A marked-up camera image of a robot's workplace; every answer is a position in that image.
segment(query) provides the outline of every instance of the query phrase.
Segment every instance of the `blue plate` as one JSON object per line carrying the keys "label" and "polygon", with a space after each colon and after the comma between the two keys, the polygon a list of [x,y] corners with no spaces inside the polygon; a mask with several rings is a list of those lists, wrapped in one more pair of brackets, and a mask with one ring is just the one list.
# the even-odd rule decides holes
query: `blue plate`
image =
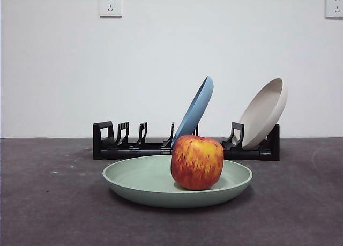
{"label": "blue plate", "polygon": [[208,102],[210,101],[212,92],[213,81],[211,77],[207,76],[195,95],[175,133],[173,140],[171,141],[172,147],[180,136],[191,135],[194,132],[194,129],[197,127],[203,113],[205,112]]}

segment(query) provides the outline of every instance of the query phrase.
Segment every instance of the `red apple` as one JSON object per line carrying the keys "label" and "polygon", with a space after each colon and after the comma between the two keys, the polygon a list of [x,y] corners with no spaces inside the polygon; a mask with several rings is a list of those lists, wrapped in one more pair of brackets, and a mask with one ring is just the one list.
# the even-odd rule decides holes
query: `red apple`
{"label": "red apple", "polygon": [[214,139],[184,135],[179,137],[171,155],[171,176],[190,190],[204,190],[214,185],[221,174],[224,151]]}

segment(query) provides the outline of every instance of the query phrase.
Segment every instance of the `plate rim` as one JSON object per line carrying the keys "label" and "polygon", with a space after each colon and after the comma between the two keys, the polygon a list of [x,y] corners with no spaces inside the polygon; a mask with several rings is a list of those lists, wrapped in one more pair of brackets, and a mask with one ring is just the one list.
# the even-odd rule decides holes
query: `plate rim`
{"label": "plate rim", "polygon": [[107,177],[106,175],[106,171],[107,169],[109,169],[110,167],[118,164],[118,163],[122,163],[122,162],[126,162],[126,161],[130,161],[132,159],[143,159],[143,158],[150,158],[150,157],[158,157],[158,158],[166,158],[166,157],[172,157],[171,155],[151,155],[151,156],[139,156],[139,157],[136,157],[136,158],[131,158],[131,159],[124,159],[124,160],[120,160],[120,161],[117,161],[117,162],[114,162],[112,164],[109,164],[107,167],[105,167],[102,171],[102,176],[105,178],[105,180],[107,182],[109,182],[110,184],[112,185],[116,185],[116,186],[119,186],[119,187],[122,187],[122,188],[126,188],[126,189],[130,189],[130,190],[136,190],[136,191],[141,191],[141,192],[149,192],[149,193],[167,193],[167,194],[190,194],[190,193],[210,193],[210,192],[217,192],[217,191],[226,191],[226,190],[230,190],[230,189],[233,189],[233,188],[238,188],[242,185],[245,185],[247,183],[249,183],[252,179],[252,171],[250,170],[250,168],[242,165],[242,164],[239,164],[239,163],[236,163],[234,161],[230,161],[230,160],[226,160],[224,159],[224,161],[227,161],[229,163],[233,163],[233,164],[236,164],[236,165],[239,165],[241,167],[243,167],[244,169],[246,169],[248,172],[249,172],[249,177],[247,179],[245,179],[243,182],[239,183],[239,184],[236,184],[236,185],[233,185],[233,186],[230,186],[230,187],[225,187],[225,188],[218,188],[218,189],[208,189],[208,190],[196,190],[196,191],[192,191],[192,190],[189,190],[189,191],[180,191],[180,192],[167,192],[167,191],[151,191],[151,190],[142,190],[142,189],[137,189],[137,188],[132,188],[132,187],[127,187],[127,186],[123,186],[123,185],[120,185],[118,183],[115,183],[113,180],[111,180],[110,178]]}

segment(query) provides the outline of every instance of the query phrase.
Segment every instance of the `wall outlet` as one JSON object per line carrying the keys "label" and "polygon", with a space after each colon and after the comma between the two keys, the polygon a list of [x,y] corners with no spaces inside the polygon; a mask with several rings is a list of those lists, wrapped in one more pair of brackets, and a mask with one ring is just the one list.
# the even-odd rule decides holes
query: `wall outlet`
{"label": "wall outlet", "polygon": [[99,0],[100,17],[122,17],[122,0]]}
{"label": "wall outlet", "polygon": [[343,0],[325,0],[326,18],[343,18]]}

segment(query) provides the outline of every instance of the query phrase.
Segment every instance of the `dark gray carpet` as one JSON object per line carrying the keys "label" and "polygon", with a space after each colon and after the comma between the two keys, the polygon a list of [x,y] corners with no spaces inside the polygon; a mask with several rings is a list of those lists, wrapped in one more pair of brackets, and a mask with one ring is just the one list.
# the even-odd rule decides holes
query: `dark gray carpet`
{"label": "dark gray carpet", "polygon": [[238,161],[237,198],[168,210],[129,202],[91,139],[1,139],[1,245],[343,245],[343,138],[282,139],[281,161]]}

